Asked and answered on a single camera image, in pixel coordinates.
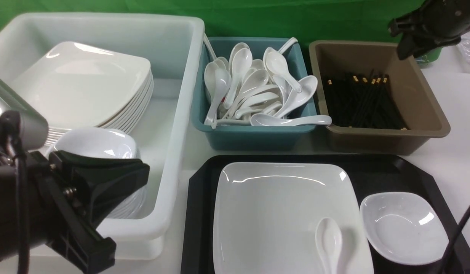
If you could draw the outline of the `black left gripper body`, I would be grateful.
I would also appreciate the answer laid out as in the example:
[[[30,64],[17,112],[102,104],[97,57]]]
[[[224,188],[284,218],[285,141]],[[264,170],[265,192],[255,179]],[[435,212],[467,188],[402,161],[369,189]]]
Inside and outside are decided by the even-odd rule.
[[[46,245],[84,274],[113,267],[117,244],[97,228],[147,184],[149,172],[149,165],[138,158],[31,152],[30,247]]]

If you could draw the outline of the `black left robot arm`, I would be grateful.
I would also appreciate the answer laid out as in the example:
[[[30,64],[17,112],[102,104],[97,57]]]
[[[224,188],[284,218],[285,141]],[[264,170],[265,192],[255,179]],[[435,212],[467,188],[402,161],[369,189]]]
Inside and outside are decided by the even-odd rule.
[[[84,274],[115,265],[117,245],[96,228],[148,182],[140,159],[89,158],[38,150],[47,120],[0,79],[0,262],[18,256],[29,272],[30,250],[47,245]]]

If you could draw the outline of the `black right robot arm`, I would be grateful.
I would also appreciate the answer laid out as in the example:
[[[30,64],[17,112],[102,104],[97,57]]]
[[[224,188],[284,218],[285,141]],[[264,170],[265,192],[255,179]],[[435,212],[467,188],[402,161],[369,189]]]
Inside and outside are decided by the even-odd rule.
[[[388,24],[392,37],[401,35],[400,60],[421,57],[437,48],[457,45],[470,32],[470,0],[426,0]]]

